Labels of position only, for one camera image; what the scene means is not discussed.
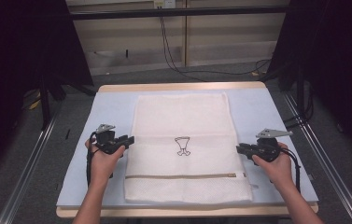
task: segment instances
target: metal rail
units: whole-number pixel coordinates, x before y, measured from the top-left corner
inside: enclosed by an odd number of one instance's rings
[[[332,186],[335,189],[336,193],[338,194],[339,199],[343,203],[347,213],[350,215],[352,219],[352,193],[350,192],[345,182],[336,171],[330,158],[325,152],[324,147],[318,141],[310,125],[307,122],[303,122],[302,118],[299,117],[298,109],[294,98],[288,93],[286,93],[284,96],[286,98],[286,102],[289,105],[291,112],[293,113],[295,118],[297,118],[297,121],[300,123],[301,130],[303,131],[303,134],[305,135],[311,148],[316,154],[316,157],[320,162],[321,167],[323,168],[328,179],[332,183]]]
[[[28,184],[30,182],[31,176],[33,175],[36,164],[38,163],[38,160],[42,154],[42,151],[48,142],[51,131],[54,127],[54,123],[58,115],[60,114],[59,112],[60,112],[61,105],[62,103],[58,103],[58,105],[54,109],[54,115],[50,120],[47,128],[41,131],[41,134],[39,135],[38,140],[35,143],[35,147],[30,156],[30,159],[28,160],[26,166],[24,167],[24,170],[21,173],[21,177],[19,178],[19,181],[15,189],[12,191],[12,194],[10,195],[7,201],[7,204],[5,205],[4,209],[1,212],[0,224],[12,223],[13,218],[15,217],[16,212],[18,211],[18,208],[21,204],[21,200],[24,196],[24,193],[27,190]]]
[[[290,7],[290,6],[259,6],[259,7],[188,7],[164,9],[138,9],[121,11],[86,11],[72,12],[64,15],[45,15],[39,18],[68,19],[73,21],[127,19],[149,17],[178,17],[178,16],[210,16],[210,15],[236,15],[236,14],[266,14],[310,12],[316,7]]]

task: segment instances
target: forearm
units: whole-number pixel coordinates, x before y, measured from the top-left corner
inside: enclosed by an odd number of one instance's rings
[[[100,212],[105,191],[106,182],[99,184],[91,183],[89,185],[88,192],[83,199],[73,224],[100,223]]]
[[[277,189],[283,197],[294,223],[323,223],[293,183],[278,186]]]

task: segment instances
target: hand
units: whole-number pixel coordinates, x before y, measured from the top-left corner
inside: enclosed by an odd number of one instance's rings
[[[282,148],[288,148],[287,145],[280,142],[278,145]],[[261,159],[259,156],[253,155],[252,160],[265,171],[277,189],[287,184],[293,184],[291,174],[291,159],[289,155],[281,152],[280,155],[272,162],[267,162]]]
[[[89,139],[85,142],[86,148],[89,150]],[[108,155],[104,153],[97,146],[92,144],[92,152],[94,156],[92,157],[92,168],[91,168],[91,184],[106,184],[108,178],[114,172],[115,166],[118,159],[123,154],[125,146],[121,146],[118,150],[112,154]]]

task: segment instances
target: table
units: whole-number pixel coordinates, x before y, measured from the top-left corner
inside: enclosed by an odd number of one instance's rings
[[[87,185],[85,177],[86,148],[84,142],[100,122],[114,124],[118,121],[116,132],[130,134],[133,109],[136,97],[140,94],[180,94],[191,92],[226,92],[240,142],[254,144],[255,135],[264,128],[284,130],[275,104],[261,82],[217,82],[217,83],[170,83],[107,85],[100,88],[92,105],[91,114],[80,136],[74,158],[70,162],[63,189],[57,204],[59,217],[74,217],[83,200]],[[297,154],[289,136],[277,138]],[[221,216],[283,216],[288,214],[284,201],[271,185],[258,166],[248,161],[244,165],[253,188],[252,203],[218,205],[185,204],[136,204],[126,203],[123,197],[123,177],[126,168],[127,151],[120,159],[114,177],[104,197],[102,217],[221,217]],[[301,167],[302,195],[317,212],[318,198],[309,178]]]

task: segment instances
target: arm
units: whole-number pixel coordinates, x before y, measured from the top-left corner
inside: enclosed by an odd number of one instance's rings
[[[252,159],[265,171],[280,192],[294,223],[323,223],[296,189],[292,181],[291,160],[288,155],[280,153],[272,162],[267,162],[256,155]]]
[[[98,150],[92,158],[91,183],[73,223],[100,223],[100,211],[109,176],[114,172],[118,159],[125,147],[120,147],[114,154],[108,155]]]

